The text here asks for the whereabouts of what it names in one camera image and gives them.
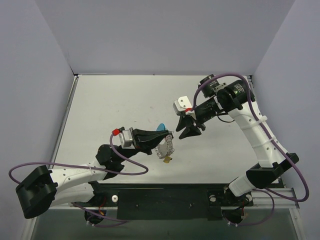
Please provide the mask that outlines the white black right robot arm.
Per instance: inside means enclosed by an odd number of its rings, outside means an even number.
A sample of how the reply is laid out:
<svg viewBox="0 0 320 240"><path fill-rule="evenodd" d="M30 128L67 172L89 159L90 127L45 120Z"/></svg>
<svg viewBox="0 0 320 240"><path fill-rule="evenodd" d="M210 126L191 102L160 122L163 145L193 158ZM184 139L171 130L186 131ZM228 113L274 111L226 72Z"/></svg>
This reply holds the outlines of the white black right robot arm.
<svg viewBox="0 0 320 240"><path fill-rule="evenodd" d="M203 93L205 102L195 105L187 96L173 102L179 116L179 139L201 135L207 121L227 114L242 130L257 157L256 165L225 187L226 203L234 205L244 194L268 187L299 161L297 154L288 152L272 133L246 78L226 83L211 74L199 82L197 91Z"/></svg>

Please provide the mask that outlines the metal key organizer blue handle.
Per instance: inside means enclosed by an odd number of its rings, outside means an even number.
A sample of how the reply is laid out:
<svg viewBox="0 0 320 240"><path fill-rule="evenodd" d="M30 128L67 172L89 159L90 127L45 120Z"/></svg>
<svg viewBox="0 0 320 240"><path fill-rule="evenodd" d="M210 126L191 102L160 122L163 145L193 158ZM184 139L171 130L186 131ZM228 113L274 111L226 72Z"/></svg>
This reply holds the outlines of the metal key organizer blue handle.
<svg viewBox="0 0 320 240"><path fill-rule="evenodd" d="M173 131L170 131L170 134L165 137L159 145L156 146L155 153L159 159L164 160L165 156L170 156L174 153L173 145Z"/></svg>

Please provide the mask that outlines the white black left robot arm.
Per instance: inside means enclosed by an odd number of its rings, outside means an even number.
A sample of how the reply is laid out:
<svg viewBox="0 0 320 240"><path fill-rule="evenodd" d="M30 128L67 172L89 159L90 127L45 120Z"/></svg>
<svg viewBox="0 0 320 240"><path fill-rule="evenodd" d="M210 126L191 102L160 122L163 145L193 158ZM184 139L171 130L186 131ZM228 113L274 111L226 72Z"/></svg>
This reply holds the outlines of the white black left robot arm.
<svg viewBox="0 0 320 240"><path fill-rule="evenodd" d="M124 176L124 161L143 168L140 172L129 172L128 176L146 174L148 167L131 157L138 153L151 155L152 150L171 135L167 129L146 131L122 127L112 131L109 143L98 148L93 161L81 165L34 162L36 168L18 182L15 189L24 218L38 217L50 207L64 203L88 202L92 206L99 205L103 193L96 188L87 191L92 182Z"/></svg>

